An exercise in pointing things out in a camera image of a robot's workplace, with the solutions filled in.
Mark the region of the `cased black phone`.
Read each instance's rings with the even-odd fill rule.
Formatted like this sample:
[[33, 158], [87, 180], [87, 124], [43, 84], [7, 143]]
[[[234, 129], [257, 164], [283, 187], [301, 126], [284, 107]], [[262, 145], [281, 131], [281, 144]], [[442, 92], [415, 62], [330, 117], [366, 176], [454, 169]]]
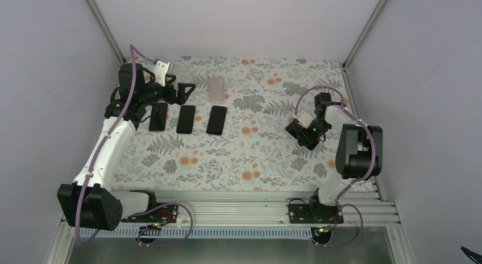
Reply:
[[226, 107], [216, 105], [212, 106], [207, 123], [206, 133], [210, 135], [222, 135], [226, 114]]
[[193, 131], [193, 123], [196, 113], [194, 105], [182, 105], [178, 116], [176, 127], [177, 134], [191, 134]]

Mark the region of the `cream silicone phone case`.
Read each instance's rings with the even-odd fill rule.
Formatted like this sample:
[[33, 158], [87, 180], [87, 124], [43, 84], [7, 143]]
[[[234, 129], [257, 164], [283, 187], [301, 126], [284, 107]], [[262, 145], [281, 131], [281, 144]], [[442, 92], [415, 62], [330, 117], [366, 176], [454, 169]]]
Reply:
[[213, 76], [209, 79], [209, 101], [212, 103], [225, 101], [225, 79]]

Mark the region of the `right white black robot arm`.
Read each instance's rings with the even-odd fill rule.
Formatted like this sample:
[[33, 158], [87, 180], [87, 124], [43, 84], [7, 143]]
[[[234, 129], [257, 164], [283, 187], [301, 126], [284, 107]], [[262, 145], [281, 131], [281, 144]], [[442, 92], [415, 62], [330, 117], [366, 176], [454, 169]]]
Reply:
[[382, 168], [383, 129], [368, 125], [351, 114], [330, 93], [314, 97], [314, 115], [296, 112], [285, 128], [299, 146], [315, 149], [325, 141], [329, 130], [339, 132], [335, 156], [336, 173], [322, 188], [317, 188], [306, 206], [306, 214], [314, 222], [340, 217], [339, 201], [354, 184], [378, 176]]

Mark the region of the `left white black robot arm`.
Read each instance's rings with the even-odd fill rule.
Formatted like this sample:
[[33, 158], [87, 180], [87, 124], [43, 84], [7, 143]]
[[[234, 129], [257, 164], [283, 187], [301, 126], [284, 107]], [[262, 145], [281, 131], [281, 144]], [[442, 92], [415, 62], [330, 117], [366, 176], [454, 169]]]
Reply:
[[154, 69], [126, 63], [118, 71], [119, 85], [105, 109], [101, 133], [88, 161], [70, 184], [61, 184], [57, 198], [72, 227], [114, 230], [122, 220], [139, 216], [151, 221], [158, 214], [155, 193], [148, 190], [116, 191], [114, 175], [147, 108], [161, 111], [183, 105], [196, 85], [178, 82], [170, 64], [160, 60]]

